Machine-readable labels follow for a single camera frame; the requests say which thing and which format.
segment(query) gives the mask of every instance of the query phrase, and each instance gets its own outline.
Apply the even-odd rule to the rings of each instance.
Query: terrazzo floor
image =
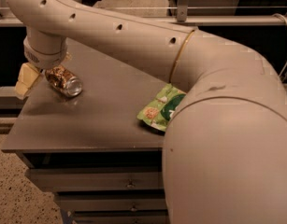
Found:
[[[102,0],[95,4],[142,17],[165,16],[167,6],[167,0]],[[14,122],[15,118],[0,118],[0,148]],[[0,224],[63,223],[52,194],[40,191],[24,176],[25,171],[26,166],[16,155],[0,150]]]

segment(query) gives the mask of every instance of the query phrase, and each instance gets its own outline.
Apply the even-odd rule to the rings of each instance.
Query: green chip bag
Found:
[[[176,107],[186,94],[171,84],[167,84],[137,115],[151,127],[164,131],[173,116]]]

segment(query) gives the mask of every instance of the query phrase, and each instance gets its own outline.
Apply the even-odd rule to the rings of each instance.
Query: drawer knob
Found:
[[[130,209],[130,210],[131,210],[131,212],[133,212],[133,213],[134,213],[134,212],[136,212],[136,211],[137,211],[137,209],[136,209],[136,205],[135,205],[135,204],[133,204],[133,206],[131,207],[131,209]]]
[[[125,185],[127,189],[134,189],[136,185],[133,183],[132,179],[128,180],[128,184]]]

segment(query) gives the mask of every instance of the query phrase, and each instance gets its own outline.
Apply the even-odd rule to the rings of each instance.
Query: can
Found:
[[[66,97],[75,97],[82,91],[81,80],[61,64],[46,70],[45,76],[51,86]]]

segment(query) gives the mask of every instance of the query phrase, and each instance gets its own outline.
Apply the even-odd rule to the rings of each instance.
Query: gray drawer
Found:
[[[168,224],[166,211],[128,213],[75,213],[72,218],[78,224]]]
[[[42,191],[162,189],[157,168],[31,169],[26,176]]]
[[[123,193],[96,193],[82,195],[55,196],[54,201],[59,207],[70,212],[128,212],[130,214],[139,211],[166,210],[165,195],[163,193],[134,194],[132,191]]]

